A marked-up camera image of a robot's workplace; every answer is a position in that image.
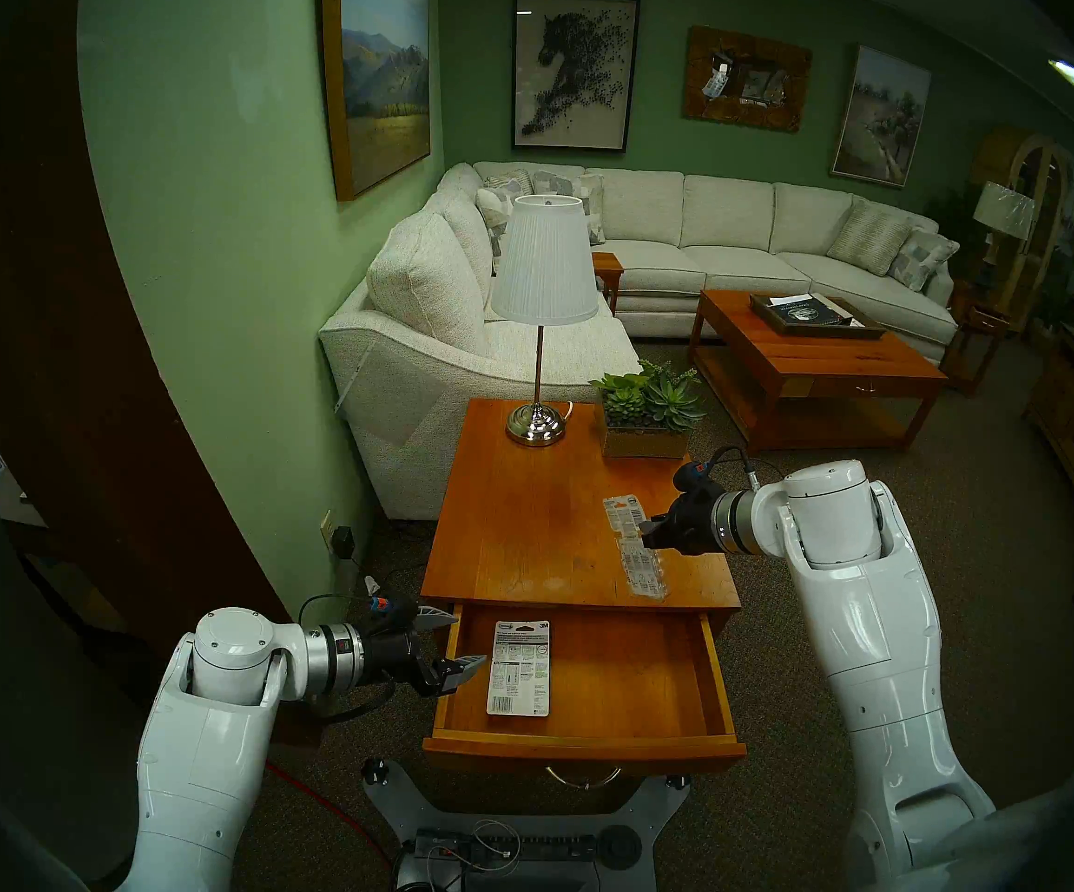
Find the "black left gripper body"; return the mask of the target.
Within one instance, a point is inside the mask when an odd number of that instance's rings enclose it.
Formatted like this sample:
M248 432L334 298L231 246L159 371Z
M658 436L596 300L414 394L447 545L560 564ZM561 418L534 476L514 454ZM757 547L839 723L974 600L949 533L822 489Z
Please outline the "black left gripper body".
M416 693L441 693L441 671L424 656L413 626L361 627L361 686L405 682Z

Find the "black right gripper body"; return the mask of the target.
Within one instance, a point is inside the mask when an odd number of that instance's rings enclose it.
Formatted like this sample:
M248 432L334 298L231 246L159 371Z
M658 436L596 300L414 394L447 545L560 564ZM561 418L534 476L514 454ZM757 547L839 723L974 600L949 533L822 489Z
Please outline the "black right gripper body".
M731 552L731 494L685 492L662 524L662 549L683 556Z

